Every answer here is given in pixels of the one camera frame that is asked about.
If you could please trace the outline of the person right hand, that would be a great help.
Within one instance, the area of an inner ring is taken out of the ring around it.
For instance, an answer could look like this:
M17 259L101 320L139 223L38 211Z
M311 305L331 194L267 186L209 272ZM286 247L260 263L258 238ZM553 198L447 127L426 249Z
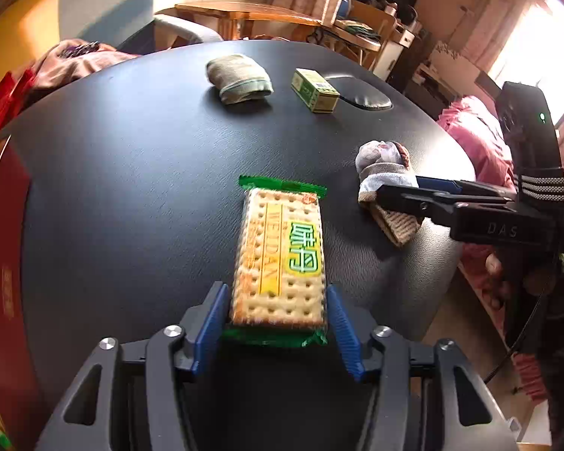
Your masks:
M485 267L494 298L512 312L531 313L537 301L550 313L559 308L555 289L560 267L554 254L495 247Z

